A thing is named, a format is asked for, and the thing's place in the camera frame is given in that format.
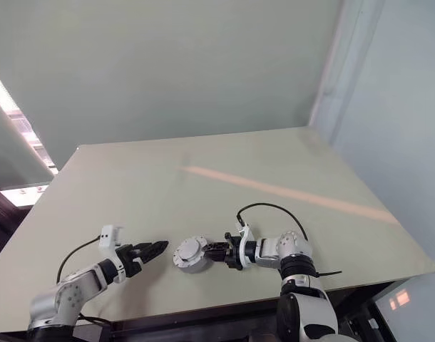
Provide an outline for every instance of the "light blue wall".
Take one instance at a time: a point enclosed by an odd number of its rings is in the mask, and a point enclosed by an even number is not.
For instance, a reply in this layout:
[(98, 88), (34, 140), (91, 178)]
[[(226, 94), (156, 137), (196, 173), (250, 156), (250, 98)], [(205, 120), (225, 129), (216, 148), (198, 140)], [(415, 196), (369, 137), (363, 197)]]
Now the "light blue wall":
[[(435, 260), (435, 0), (386, 0), (331, 144)], [(435, 274), (377, 303), (398, 342), (435, 341)]]

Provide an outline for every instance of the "fluorescent light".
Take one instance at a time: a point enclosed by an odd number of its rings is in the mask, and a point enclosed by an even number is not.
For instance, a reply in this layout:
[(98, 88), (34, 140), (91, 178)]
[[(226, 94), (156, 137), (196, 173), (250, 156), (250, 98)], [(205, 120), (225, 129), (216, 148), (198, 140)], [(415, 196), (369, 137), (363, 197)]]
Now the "fluorescent light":
[(24, 187), (21, 189), (2, 190), (1, 194), (17, 207), (26, 207), (36, 204), (41, 194), (44, 193), (47, 187), (48, 185), (41, 185), (38, 187)]
[(16, 105), (13, 98), (11, 98), (7, 89), (0, 80), (0, 106), (1, 109), (7, 114), (14, 124), (16, 130), (21, 133), (24, 140), (34, 149), (34, 152), (39, 156), (41, 161), (47, 166), (53, 175), (58, 174), (53, 161), (45, 150), (37, 134), (32, 129), (31, 123), (27, 120), (26, 116), (21, 112), (21, 109)]
[(19, 107), (15, 104), (8, 91), (0, 80), (0, 106), (5, 113), (18, 111)]

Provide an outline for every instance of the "white tabletop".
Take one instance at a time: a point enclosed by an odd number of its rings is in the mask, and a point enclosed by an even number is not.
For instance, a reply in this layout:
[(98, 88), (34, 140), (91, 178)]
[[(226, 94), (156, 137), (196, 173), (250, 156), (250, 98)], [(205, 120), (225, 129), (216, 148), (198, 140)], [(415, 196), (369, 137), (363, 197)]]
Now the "white tabletop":
[[(76, 151), (0, 254), (0, 331), (25, 330), (29, 304), (55, 284), (62, 258), (105, 224), (125, 227), (125, 243), (170, 241), (124, 284), (86, 304), (110, 320), (272, 298), (273, 269), (215, 263), (200, 274), (173, 265), (187, 237), (223, 241), (235, 214), (253, 202), (290, 209), (312, 243), (325, 289), (375, 284), (435, 271), (435, 263), (357, 176), (309, 128), (84, 145)], [(283, 212), (249, 209), (256, 237), (295, 228)], [(101, 257), (97, 244), (69, 259), (63, 274)]]

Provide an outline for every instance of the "black cable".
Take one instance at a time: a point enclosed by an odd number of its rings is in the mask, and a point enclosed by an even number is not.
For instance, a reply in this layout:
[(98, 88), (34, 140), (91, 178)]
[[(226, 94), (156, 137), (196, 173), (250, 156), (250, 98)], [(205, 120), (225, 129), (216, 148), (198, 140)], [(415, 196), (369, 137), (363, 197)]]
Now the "black cable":
[(88, 246), (89, 244), (92, 244), (93, 242), (98, 241), (101, 238), (101, 236), (99, 235), (98, 237), (96, 237), (95, 239), (92, 239), (89, 242), (86, 242), (85, 244), (82, 244), (80, 247), (75, 248), (72, 252), (68, 253), (68, 256), (66, 256), (66, 258), (62, 261), (59, 270), (58, 270), (58, 275), (56, 277), (56, 284), (58, 284), (61, 281), (61, 273), (62, 273), (62, 269), (63, 266), (66, 264), (67, 260), (77, 251), (79, 251), (80, 249), (82, 249), (83, 247)]
[(343, 273), (343, 271), (335, 271), (335, 272), (326, 272), (326, 273), (318, 273), (318, 276), (332, 276), (333, 274), (340, 274)]
[(293, 213), (291, 213), (289, 210), (287, 210), (287, 209), (285, 209), (285, 208), (283, 208), (283, 207), (280, 207), (279, 205), (275, 205), (275, 204), (271, 204), (271, 203), (263, 203), (263, 202), (261, 202), (261, 203), (252, 203), (252, 204), (247, 205), (246, 207), (241, 208), (241, 209), (238, 211), (238, 213), (237, 213), (237, 220), (238, 220), (238, 222), (241, 224), (241, 227), (243, 227), (243, 226), (245, 225), (245, 221), (243, 221), (243, 219), (241, 218), (241, 213), (244, 212), (246, 209), (249, 209), (249, 208), (252, 208), (252, 207), (256, 207), (256, 206), (258, 206), (258, 205), (264, 205), (264, 206), (266, 206), (266, 207), (273, 207), (273, 208), (276, 208), (276, 209), (282, 210), (283, 212), (287, 213), (287, 214), (288, 214), (289, 216), (291, 216), (291, 218), (293, 218), (294, 221), (298, 224), (298, 227), (300, 227), (300, 229), (302, 230), (302, 233), (303, 233), (303, 237), (304, 237), (304, 239), (305, 239), (306, 241), (308, 241), (308, 237), (307, 237), (307, 235), (306, 235), (306, 233), (305, 233), (305, 230), (303, 229), (302, 224), (301, 224), (300, 221), (299, 221), (299, 220), (298, 220), (298, 219), (293, 215)]
[[(95, 239), (92, 239), (89, 242), (86, 242), (85, 244), (82, 244), (81, 246), (75, 248), (72, 252), (70, 252), (65, 259), (62, 261), (59, 270), (58, 270), (58, 274), (56, 276), (56, 284), (58, 284), (61, 281), (61, 273), (62, 273), (62, 269), (64, 267), (64, 265), (66, 264), (67, 260), (70, 259), (70, 257), (75, 254), (77, 251), (79, 251), (80, 249), (88, 246), (89, 244), (92, 244), (96, 241), (98, 241), (101, 238), (100, 235), (98, 235)], [(100, 317), (92, 317), (92, 316), (84, 316), (82, 313), (80, 313), (78, 315), (78, 320), (84, 320), (84, 321), (88, 321), (89, 323), (95, 324), (97, 326), (104, 326), (104, 324), (108, 324), (109, 326), (111, 326), (111, 322), (104, 319), (104, 318), (100, 318)]]

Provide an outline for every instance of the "circular object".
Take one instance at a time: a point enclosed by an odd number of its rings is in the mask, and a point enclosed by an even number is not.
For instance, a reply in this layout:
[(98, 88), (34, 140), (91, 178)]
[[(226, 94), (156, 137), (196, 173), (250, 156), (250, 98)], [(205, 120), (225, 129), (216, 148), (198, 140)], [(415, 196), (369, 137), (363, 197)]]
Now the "circular object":
[(200, 272), (208, 263), (202, 250), (207, 241), (204, 237), (190, 237), (173, 253), (173, 263), (186, 273)]

